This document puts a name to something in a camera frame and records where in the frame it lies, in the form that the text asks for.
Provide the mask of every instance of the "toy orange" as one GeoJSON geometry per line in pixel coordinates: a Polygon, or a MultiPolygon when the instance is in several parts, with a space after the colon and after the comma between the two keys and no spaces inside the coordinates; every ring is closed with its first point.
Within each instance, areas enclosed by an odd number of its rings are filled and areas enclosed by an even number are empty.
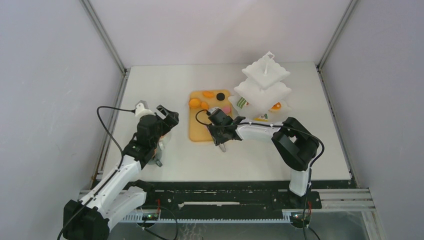
{"type": "Polygon", "coordinates": [[[282,108],[281,103],[277,102],[276,104],[274,104],[274,106],[271,107],[271,109],[269,111],[270,112],[278,112],[281,108],[282,108]]]}

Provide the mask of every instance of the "pink object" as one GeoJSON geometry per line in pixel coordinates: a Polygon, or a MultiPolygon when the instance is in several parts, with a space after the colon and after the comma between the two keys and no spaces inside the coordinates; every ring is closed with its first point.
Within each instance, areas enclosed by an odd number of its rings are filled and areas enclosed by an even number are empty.
{"type": "Polygon", "coordinates": [[[222,108],[222,111],[223,111],[225,114],[229,114],[229,113],[231,113],[231,106],[225,106],[225,107],[223,107],[223,108],[222,108]]]}

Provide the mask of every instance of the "white table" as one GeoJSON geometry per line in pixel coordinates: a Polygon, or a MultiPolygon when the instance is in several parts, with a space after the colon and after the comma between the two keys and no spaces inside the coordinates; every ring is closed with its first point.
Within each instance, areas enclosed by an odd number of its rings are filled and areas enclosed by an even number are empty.
{"type": "MultiPolygon", "coordinates": [[[[227,142],[226,152],[210,143],[194,143],[188,137],[189,95],[195,90],[233,88],[246,79],[247,64],[133,66],[121,108],[133,109],[140,100],[150,109],[162,104],[179,113],[179,124],[162,156],[162,167],[146,165],[134,180],[144,181],[281,181],[290,180],[290,168],[271,143],[244,140],[227,142]]],[[[313,62],[281,63],[291,72],[283,82],[292,89],[285,99],[297,118],[325,145],[314,164],[313,180],[349,180],[350,174],[331,113],[313,62]]],[[[124,148],[137,129],[138,119],[120,112],[113,136],[124,148]]],[[[111,143],[104,173],[120,160],[111,143]]]]}

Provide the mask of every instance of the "red wire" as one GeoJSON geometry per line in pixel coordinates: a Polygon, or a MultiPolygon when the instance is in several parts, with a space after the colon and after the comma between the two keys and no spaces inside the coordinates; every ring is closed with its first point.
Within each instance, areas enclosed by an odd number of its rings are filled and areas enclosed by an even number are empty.
{"type": "Polygon", "coordinates": [[[312,202],[307,201],[307,204],[309,205],[309,215],[311,215],[312,214],[312,202]]]}
{"type": "Polygon", "coordinates": [[[160,206],[161,206],[161,200],[158,198],[158,199],[156,200],[156,202],[157,202],[157,214],[159,214],[159,212],[160,212],[160,210],[161,210],[161,208],[160,208],[160,206]]]}

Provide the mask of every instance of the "gray wall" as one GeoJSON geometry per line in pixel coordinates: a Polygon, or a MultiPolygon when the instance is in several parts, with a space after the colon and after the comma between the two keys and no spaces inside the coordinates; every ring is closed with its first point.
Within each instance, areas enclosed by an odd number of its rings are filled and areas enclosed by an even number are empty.
{"type": "Polygon", "coordinates": [[[390,240],[424,235],[423,12],[422,0],[360,1],[323,70],[390,240]]]}
{"type": "Polygon", "coordinates": [[[78,0],[0,1],[0,239],[56,239],[120,78],[78,0]]]}

